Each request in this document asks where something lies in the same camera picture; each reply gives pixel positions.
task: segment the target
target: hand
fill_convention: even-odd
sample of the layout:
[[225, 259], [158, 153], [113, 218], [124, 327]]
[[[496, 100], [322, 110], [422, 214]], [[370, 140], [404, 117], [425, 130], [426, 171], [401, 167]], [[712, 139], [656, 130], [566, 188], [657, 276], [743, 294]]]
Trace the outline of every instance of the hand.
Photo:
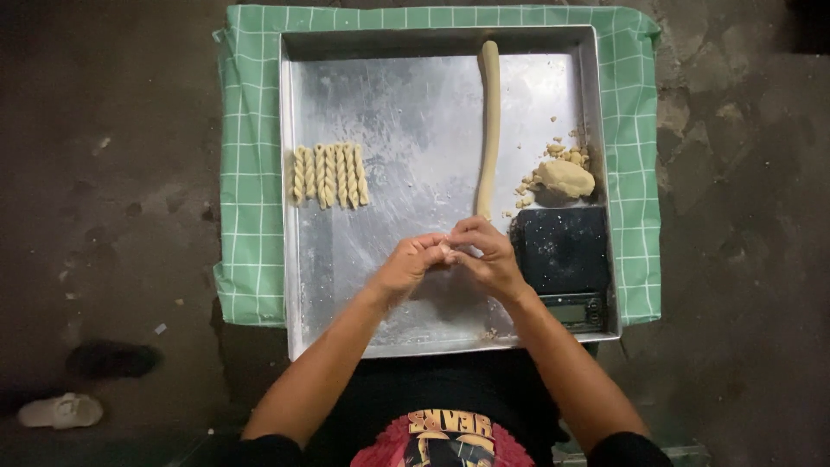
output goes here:
[[446, 260], [451, 251], [446, 239], [444, 233], [426, 233], [401, 240], [366, 283], [367, 288], [375, 288], [388, 300], [389, 307], [396, 307], [409, 297], [427, 269]]
[[530, 286], [522, 278], [510, 240], [493, 227], [484, 216], [458, 221], [448, 242], [453, 248], [472, 245], [483, 253], [480, 258], [453, 250], [447, 263], [461, 264], [484, 286], [493, 298], [507, 305], [518, 300]]

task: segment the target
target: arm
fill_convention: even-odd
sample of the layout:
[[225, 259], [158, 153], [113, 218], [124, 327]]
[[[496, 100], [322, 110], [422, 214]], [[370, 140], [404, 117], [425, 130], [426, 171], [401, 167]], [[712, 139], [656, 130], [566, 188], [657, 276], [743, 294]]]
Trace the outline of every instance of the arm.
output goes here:
[[452, 246], [473, 245], [482, 251], [479, 258], [453, 251], [447, 262], [470, 269], [488, 293], [504, 305], [550, 396], [586, 453], [614, 433], [647, 433], [619, 387], [521, 277], [507, 237], [476, 216], [460, 221], [449, 242]]
[[284, 435], [305, 447], [340, 397], [386, 312], [408, 297], [449, 247], [430, 233], [402, 240], [329, 328], [271, 386], [242, 432], [244, 440]]

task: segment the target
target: person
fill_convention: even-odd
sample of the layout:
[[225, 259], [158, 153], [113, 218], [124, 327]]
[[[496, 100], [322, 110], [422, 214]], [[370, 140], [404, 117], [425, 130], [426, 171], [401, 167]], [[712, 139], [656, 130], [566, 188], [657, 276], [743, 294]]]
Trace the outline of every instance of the person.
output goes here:
[[[461, 247], [474, 246], [480, 257]], [[522, 349], [361, 356], [390, 309], [435, 267], [461, 267], [513, 319]], [[481, 216], [402, 240], [271, 386], [227, 465], [552, 465], [568, 436], [588, 465], [671, 465], [632, 404], [522, 278]]]

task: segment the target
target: white slipper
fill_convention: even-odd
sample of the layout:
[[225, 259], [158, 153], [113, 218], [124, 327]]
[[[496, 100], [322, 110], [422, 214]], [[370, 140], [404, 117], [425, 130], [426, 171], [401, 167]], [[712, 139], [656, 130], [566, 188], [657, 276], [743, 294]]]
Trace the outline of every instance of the white slipper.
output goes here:
[[85, 394], [67, 392], [61, 397], [29, 402], [17, 413], [21, 425], [29, 428], [51, 426], [65, 430], [77, 426], [92, 426], [104, 415], [97, 400]]

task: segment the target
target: braided dough stick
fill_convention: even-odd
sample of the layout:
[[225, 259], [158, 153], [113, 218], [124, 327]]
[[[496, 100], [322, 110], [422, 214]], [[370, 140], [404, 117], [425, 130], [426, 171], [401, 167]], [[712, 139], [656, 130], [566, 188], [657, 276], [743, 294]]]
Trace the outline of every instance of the braided dough stick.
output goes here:
[[491, 220], [490, 201], [493, 197], [493, 179], [496, 175], [496, 160], [499, 157], [499, 131], [501, 126], [501, 79], [499, 76], [499, 47], [487, 41], [481, 48], [485, 73], [485, 140], [484, 162], [481, 164], [481, 179], [478, 182], [476, 214]]
[[369, 186], [366, 184], [366, 170], [363, 168], [363, 146], [354, 146], [354, 174], [358, 177], [360, 205], [369, 204]]
[[291, 188], [291, 194], [294, 195], [297, 203], [305, 199], [305, 147], [297, 146], [294, 149], [294, 186]]
[[[329, 153], [329, 148], [332, 148], [334, 151], [334, 147], [332, 145], [328, 145], [325, 147], [325, 153]], [[320, 209], [326, 209], [328, 204], [326, 203], [325, 197], [325, 156], [318, 157], [315, 160], [315, 165], [317, 169], [317, 199], [320, 202]]]
[[325, 203], [334, 206], [334, 153], [325, 153]]
[[[323, 146], [315, 145], [314, 153], [317, 159], [323, 157]], [[315, 158], [311, 155], [311, 148], [305, 150], [305, 196], [314, 199], [317, 195], [317, 184], [315, 182]]]
[[357, 208], [360, 198], [358, 196], [358, 179], [354, 172], [354, 147], [349, 144], [349, 152], [346, 153], [346, 179], [349, 185], [349, 202], [352, 208]]
[[342, 143], [334, 143], [334, 157], [337, 164], [337, 197], [340, 199], [340, 206], [345, 208], [348, 192], [346, 191], [346, 156]]

